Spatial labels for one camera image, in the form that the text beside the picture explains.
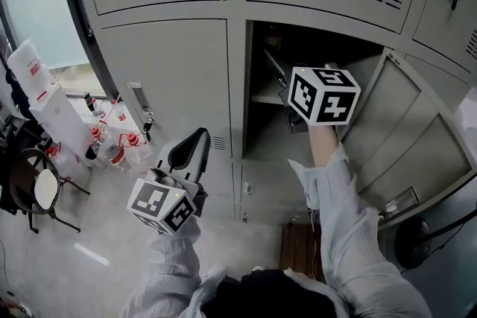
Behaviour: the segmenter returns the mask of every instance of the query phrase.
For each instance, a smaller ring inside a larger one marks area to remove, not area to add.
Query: sleeve
[[[358,317],[430,317],[424,298],[378,248],[378,213],[356,192],[341,143],[322,168],[290,161],[307,200],[320,209],[321,258],[326,283]]]
[[[148,275],[137,285],[121,318],[178,317],[200,284],[199,259],[192,244],[199,238],[195,217],[175,235],[149,242]]]

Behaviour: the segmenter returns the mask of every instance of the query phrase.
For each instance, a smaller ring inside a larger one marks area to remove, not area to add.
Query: gray floor
[[[127,174],[106,169],[93,172],[89,197],[65,189],[57,215],[79,224],[79,234],[39,216],[34,224],[40,233],[35,235],[26,216],[0,211],[0,238],[11,287],[36,317],[118,316],[146,271],[145,243],[154,234],[125,209],[134,182]],[[205,219],[200,219],[200,227],[195,249],[202,276],[213,264],[223,264],[233,277],[249,273],[256,265],[278,266],[279,227]],[[85,255],[78,244],[109,265]],[[0,285],[5,287],[2,268]]]

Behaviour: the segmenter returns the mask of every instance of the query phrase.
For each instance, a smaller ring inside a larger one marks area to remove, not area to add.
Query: black chair
[[[39,203],[37,196],[35,195],[35,186],[39,175],[47,171],[45,174],[53,180],[54,197],[51,198],[51,203],[48,206],[43,206]],[[63,185],[68,182],[76,187],[78,190],[90,195],[90,193],[72,182],[70,179],[62,177],[53,162],[46,156],[46,154],[37,148],[28,148],[23,150],[13,161],[10,170],[10,194],[13,201],[17,206],[28,213],[28,221],[30,223],[30,229],[38,233],[38,229],[33,227],[33,214],[48,214],[51,218],[59,221],[62,224],[76,229],[81,232],[76,226],[67,223],[57,217],[54,211],[54,205],[58,200],[60,190]]]

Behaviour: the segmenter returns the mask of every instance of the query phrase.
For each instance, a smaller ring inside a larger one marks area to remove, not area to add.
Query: window
[[[66,94],[105,92],[81,44],[66,0],[4,0],[4,12],[17,45],[32,39],[38,55]]]

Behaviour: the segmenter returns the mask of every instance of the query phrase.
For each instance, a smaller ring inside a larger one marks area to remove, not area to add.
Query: white wall
[[[32,38],[49,68],[88,63],[66,0],[6,0],[19,45]]]

